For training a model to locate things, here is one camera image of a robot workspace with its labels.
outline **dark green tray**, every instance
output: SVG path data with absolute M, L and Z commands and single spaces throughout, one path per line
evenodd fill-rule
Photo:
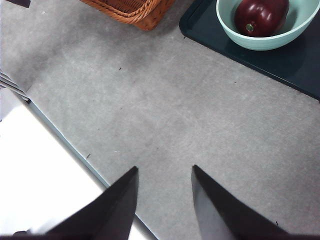
M 320 100 L 320 14 L 296 40 L 270 51 L 248 50 L 230 40 L 217 18 L 216 0 L 195 0 L 179 26 L 186 37 Z

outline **white surface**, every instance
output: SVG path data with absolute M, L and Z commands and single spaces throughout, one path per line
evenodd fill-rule
M 28 105 L 1 90 L 0 234 L 47 230 L 104 189 Z M 146 239 L 133 225 L 130 240 Z

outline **brown wicker basket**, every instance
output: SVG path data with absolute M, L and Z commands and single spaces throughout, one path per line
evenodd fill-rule
M 125 24 L 154 29 L 175 0 L 81 0 Z

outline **light blue bowl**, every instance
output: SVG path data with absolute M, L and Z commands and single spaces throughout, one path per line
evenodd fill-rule
M 269 37 L 244 36 L 237 31 L 234 16 L 241 0 L 217 0 L 216 14 L 225 33 L 236 44 L 250 50 L 267 51 L 280 48 L 296 39 L 320 9 L 320 0 L 289 1 L 290 8 L 284 26 L 276 35 Z

